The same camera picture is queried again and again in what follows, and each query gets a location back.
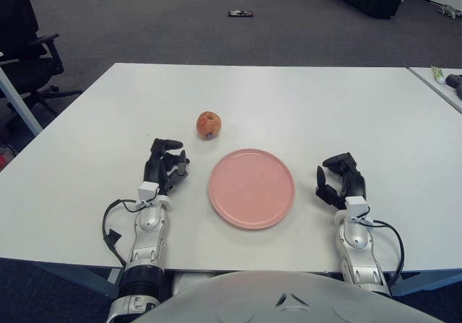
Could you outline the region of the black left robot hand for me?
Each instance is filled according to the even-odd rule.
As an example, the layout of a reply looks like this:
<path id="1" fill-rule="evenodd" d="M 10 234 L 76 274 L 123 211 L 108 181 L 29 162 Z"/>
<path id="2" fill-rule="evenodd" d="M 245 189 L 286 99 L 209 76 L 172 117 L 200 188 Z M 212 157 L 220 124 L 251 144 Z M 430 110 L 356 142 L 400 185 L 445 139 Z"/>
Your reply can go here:
<path id="1" fill-rule="evenodd" d="M 156 138 L 151 147 L 151 154 L 144 166 L 144 177 L 138 189 L 139 200 L 153 201 L 158 195 L 166 195 L 172 188 L 180 184 L 187 176 L 187 165 L 190 160 L 186 151 L 179 155 L 170 150 L 179 150 L 183 143 L 171 139 Z"/>

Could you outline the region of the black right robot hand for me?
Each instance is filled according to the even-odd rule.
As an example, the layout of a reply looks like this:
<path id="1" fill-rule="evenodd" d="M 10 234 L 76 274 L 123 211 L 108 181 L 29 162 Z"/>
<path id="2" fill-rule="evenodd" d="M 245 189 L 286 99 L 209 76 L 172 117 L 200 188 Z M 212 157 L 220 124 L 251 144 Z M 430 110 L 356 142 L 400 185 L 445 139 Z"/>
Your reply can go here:
<path id="1" fill-rule="evenodd" d="M 326 183 L 323 168 L 329 169 L 342 180 L 341 191 Z M 338 209 L 335 224 L 344 219 L 364 220 L 370 211 L 366 203 L 366 184 L 362 174 L 357 170 L 357 163 L 349 152 L 333 156 L 317 167 L 317 187 L 315 194 L 326 204 Z"/>

